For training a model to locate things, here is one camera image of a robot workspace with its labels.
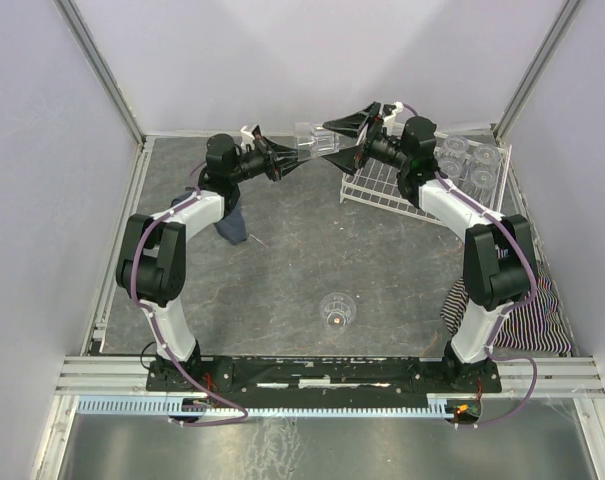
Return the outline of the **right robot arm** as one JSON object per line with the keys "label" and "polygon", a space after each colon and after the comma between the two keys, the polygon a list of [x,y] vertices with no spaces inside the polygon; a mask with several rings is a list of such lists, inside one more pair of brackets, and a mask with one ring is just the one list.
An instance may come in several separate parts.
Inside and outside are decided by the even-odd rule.
{"label": "right robot arm", "polygon": [[473,200],[448,179],[438,164],[437,126],[417,114],[405,121],[401,135],[388,128],[403,104],[373,102],[323,128],[351,139],[326,160],[346,174],[376,160],[396,169],[402,198],[440,220],[464,243],[463,282],[469,302],[448,353],[464,366],[479,364],[510,313],[537,295],[537,264],[531,228],[521,215],[504,216]]}

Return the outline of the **clear cup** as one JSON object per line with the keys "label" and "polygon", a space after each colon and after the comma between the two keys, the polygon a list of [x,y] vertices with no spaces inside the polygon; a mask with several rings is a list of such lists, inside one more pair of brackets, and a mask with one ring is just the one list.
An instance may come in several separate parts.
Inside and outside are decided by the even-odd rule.
{"label": "clear cup", "polygon": [[355,321],[357,306],[350,296],[334,292],[322,299],[319,313],[328,331],[340,332]]}
{"label": "clear cup", "polygon": [[340,146],[338,134],[317,123],[296,123],[294,137],[300,160],[337,153]]}
{"label": "clear cup", "polygon": [[473,166],[495,171],[499,167],[501,153],[495,146],[481,144],[474,148],[471,159]]}
{"label": "clear cup", "polygon": [[443,156],[438,160],[441,173],[454,182],[459,182],[464,173],[464,160],[459,157]]}
{"label": "clear cup", "polygon": [[483,165],[475,165],[468,169],[463,183],[463,191],[470,196],[480,196],[492,192],[496,183],[497,176],[492,169]]}
{"label": "clear cup", "polygon": [[442,155],[445,157],[464,158],[468,149],[468,140],[463,136],[449,135],[442,143]]}

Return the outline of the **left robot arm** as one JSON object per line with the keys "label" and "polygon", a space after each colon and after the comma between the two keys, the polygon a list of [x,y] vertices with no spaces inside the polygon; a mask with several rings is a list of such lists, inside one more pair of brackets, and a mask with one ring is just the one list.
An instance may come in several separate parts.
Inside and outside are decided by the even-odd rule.
{"label": "left robot arm", "polygon": [[153,215],[134,214],[126,223],[116,266],[116,284],[144,312],[157,344],[157,356],[185,364],[198,356],[181,305],[187,274],[187,244],[213,225],[233,245],[249,234],[240,206],[239,184],[258,176],[281,180],[311,158],[273,142],[254,129],[238,144],[228,134],[206,143],[195,186]]}

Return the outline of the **white wire dish rack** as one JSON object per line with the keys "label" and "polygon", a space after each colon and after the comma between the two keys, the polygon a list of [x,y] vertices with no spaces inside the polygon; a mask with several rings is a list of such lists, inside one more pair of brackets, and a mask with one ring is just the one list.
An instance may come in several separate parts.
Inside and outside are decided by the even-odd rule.
{"label": "white wire dish rack", "polygon": [[[508,169],[511,160],[511,149],[497,146],[495,141],[477,132],[461,132],[453,135],[463,136],[468,140],[469,149],[464,158],[464,173],[459,182],[452,181],[462,192],[463,183],[468,169],[472,165],[472,152],[474,148],[481,144],[495,146],[501,153],[499,167],[494,171],[497,176],[497,183],[492,192],[481,194],[480,196],[470,196],[476,202],[482,204],[487,209],[499,211],[502,208],[505,195]],[[443,140],[449,136],[447,133],[437,132],[435,156],[439,160],[442,155]],[[391,211],[408,217],[417,218],[435,225],[441,222],[436,217],[418,209],[404,199],[397,188],[397,170],[385,165],[379,161],[372,160],[366,167],[354,175],[345,174],[341,180],[339,200],[352,200],[365,205],[370,205],[383,210]]]}

